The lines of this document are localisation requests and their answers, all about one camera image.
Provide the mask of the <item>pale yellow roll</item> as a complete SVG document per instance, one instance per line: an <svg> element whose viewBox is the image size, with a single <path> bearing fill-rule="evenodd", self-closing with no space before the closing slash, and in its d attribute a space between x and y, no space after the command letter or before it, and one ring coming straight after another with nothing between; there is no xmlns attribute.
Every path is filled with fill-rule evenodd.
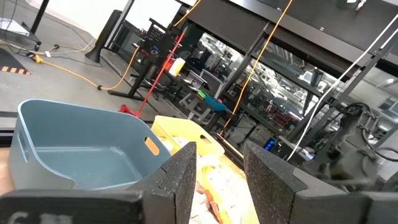
<svg viewBox="0 0 398 224"><path fill-rule="evenodd" d="M185 65L185 60L182 58L177 58L173 61L172 66L169 68L169 73L173 76L179 76L179 73L183 66Z"/></svg>

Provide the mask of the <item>white sheet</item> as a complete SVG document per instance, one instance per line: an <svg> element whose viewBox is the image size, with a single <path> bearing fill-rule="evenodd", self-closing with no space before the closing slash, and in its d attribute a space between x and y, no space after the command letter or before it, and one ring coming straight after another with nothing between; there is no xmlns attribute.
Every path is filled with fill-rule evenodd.
<svg viewBox="0 0 398 224"><path fill-rule="evenodd" d="M13 19L0 17L0 29L13 32L15 34L29 36L30 32L25 29L21 24Z"/></svg>

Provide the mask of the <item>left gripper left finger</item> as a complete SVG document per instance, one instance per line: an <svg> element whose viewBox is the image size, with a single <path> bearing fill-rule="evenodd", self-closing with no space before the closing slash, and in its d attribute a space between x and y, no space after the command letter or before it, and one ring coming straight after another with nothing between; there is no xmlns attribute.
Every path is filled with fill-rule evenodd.
<svg viewBox="0 0 398 224"><path fill-rule="evenodd" d="M153 174L127 188L143 193L144 224L188 224L197 173L197 144L189 142Z"/></svg>

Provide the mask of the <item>black rolling stand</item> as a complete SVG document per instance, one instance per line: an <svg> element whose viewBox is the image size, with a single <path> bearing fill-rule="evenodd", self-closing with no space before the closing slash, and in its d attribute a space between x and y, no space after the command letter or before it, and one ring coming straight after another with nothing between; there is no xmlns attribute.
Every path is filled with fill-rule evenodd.
<svg viewBox="0 0 398 224"><path fill-rule="evenodd" d="M39 26L39 24L40 24L40 22L41 22L41 20L42 20L42 18L44 16L44 14L45 14L45 10L46 10L46 8L48 6L49 1L50 0L43 0L42 1L41 5L39 7L39 10L38 10L38 12L36 14L36 17L34 19L34 22L32 24L32 27L29 27L25 22L21 23L21 25L30 32L29 36L15 34L13 32L0 29L0 34L3 35L4 40L6 40L6 37L7 37L8 34L11 34L11 35L13 35L15 37L18 37L18 38L27 39L27 40L33 42L34 50L38 51L40 49L41 45L42 45L42 42L39 40L39 38L36 36L35 33L36 33L37 29L38 29L38 26ZM14 20L14 16L15 16L15 13L16 13L17 6L18 6L18 0L16 0L15 3L14 3L14 9L12 11L12 16L11 16L10 19Z"/></svg>

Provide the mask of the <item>black perforated panel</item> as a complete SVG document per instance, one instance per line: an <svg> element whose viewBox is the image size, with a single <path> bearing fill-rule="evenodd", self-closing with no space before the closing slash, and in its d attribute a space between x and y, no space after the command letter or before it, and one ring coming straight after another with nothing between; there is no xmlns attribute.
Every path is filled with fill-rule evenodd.
<svg viewBox="0 0 398 224"><path fill-rule="evenodd" d="M160 64L170 55L182 31L172 24L164 27L153 18L139 46L151 63Z"/></svg>

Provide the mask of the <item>grey office chair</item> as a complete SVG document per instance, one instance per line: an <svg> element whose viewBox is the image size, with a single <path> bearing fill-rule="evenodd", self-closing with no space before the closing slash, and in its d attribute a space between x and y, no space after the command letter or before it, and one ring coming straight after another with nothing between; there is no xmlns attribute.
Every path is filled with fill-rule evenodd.
<svg viewBox="0 0 398 224"><path fill-rule="evenodd" d="M202 70L199 75L190 72L183 81L185 82L183 87L188 88L188 93L179 101L179 104L189 110L189 120L203 121L210 114L211 109L205 104L199 91L203 91L205 96L218 98L224 84L207 70Z"/></svg>

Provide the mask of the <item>black desk leg frame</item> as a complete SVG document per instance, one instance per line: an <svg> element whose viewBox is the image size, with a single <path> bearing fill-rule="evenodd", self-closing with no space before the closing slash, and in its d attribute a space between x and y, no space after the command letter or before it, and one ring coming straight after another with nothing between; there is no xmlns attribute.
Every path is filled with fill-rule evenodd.
<svg viewBox="0 0 398 224"><path fill-rule="evenodd" d="M127 84L129 91L117 91L117 87L108 90L110 95L120 96L131 100L144 101L144 95L139 90L144 88L149 90L152 87L157 66L149 59L149 54L136 47L127 63L126 70L121 73L122 82Z"/></svg>

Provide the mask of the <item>blue handheld tool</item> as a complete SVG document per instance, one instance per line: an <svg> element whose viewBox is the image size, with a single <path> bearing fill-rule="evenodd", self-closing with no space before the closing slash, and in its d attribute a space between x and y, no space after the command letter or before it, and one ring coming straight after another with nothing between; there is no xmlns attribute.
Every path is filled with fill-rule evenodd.
<svg viewBox="0 0 398 224"><path fill-rule="evenodd" d="M224 105L219 99L213 97L213 96L206 96L204 98L204 102L209 107L209 109L215 111L215 112L224 112L227 110L226 105Z"/></svg>

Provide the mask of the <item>black hazard-striped floor mat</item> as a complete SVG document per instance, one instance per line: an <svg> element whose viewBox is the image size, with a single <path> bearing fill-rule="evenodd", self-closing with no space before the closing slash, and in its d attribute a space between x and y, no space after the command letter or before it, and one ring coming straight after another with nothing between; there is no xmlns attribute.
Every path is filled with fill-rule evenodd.
<svg viewBox="0 0 398 224"><path fill-rule="evenodd" d="M0 49L0 71L30 75L30 71L5 49Z"/></svg>

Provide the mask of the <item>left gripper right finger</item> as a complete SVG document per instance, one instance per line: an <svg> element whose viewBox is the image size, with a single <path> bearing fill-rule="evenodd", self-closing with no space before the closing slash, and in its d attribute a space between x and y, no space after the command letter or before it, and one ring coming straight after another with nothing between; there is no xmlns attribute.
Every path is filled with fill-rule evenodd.
<svg viewBox="0 0 398 224"><path fill-rule="evenodd" d="M244 171L260 224L289 224L295 193L307 188L294 169L261 146L244 143Z"/></svg>

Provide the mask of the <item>black cone pedestal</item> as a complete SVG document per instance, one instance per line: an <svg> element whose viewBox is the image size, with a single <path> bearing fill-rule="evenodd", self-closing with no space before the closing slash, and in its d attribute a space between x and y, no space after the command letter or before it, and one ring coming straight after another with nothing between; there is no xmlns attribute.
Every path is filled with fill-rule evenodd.
<svg viewBox="0 0 398 224"><path fill-rule="evenodd" d="M114 10L111 13L105 26L103 27L103 30L99 34L97 41L95 42L95 46L88 53L85 54L85 57L87 59L91 60L94 63L100 63L101 50L104 48L109 36L111 35L113 28L115 27L121 14L122 14L122 11L120 11L120 10Z"/></svg>

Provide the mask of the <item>black box with blue lights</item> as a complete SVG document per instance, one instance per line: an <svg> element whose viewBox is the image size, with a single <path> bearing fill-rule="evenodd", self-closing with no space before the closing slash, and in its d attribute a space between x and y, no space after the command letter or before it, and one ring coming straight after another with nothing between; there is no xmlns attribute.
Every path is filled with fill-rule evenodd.
<svg viewBox="0 0 398 224"><path fill-rule="evenodd" d="M263 148L266 150L266 151L269 151L269 152L272 152L272 153L275 153L275 152L277 152L277 150L278 150L278 139L276 139L276 138L269 138L267 141L266 141L266 143L263 145Z"/></svg>

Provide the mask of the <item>teal plastic bin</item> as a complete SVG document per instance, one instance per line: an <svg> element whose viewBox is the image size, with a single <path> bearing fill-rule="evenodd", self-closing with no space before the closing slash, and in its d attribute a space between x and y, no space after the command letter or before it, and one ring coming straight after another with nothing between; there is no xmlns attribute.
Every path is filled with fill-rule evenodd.
<svg viewBox="0 0 398 224"><path fill-rule="evenodd" d="M9 153L16 189L126 188L171 155L141 119L57 101L18 106Z"/></svg>

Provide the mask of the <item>yellow-orange plastic bin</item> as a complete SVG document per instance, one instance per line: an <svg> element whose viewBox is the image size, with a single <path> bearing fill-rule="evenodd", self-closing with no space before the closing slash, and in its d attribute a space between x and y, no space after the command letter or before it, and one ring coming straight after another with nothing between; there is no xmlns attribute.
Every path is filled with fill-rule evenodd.
<svg viewBox="0 0 398 224"><path fill-rule="evenodd" d="M168 116L156 116L152 125L152 131L166 146L171 154L175 154L188 142L197 144L197 156L226 156L222 145L206 132L201 126L188 119L173 118ZM250 195L250 224L259 224L259 220Z"/></svg>

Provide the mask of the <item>large black workbench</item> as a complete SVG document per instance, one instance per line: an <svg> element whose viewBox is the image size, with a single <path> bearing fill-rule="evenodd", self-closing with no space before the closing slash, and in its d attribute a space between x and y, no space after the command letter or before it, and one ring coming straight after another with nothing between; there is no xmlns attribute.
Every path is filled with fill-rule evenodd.
<svg viewBox="0 0 398 224"><path fill-rule="evenodd" d="M373 60L387 43L387 61L398 66L398 5L367 0L355 10L346 0L201 0L188 20L238 50L254 51L278 25L272 40L341 75L360 55Z"/></svg>

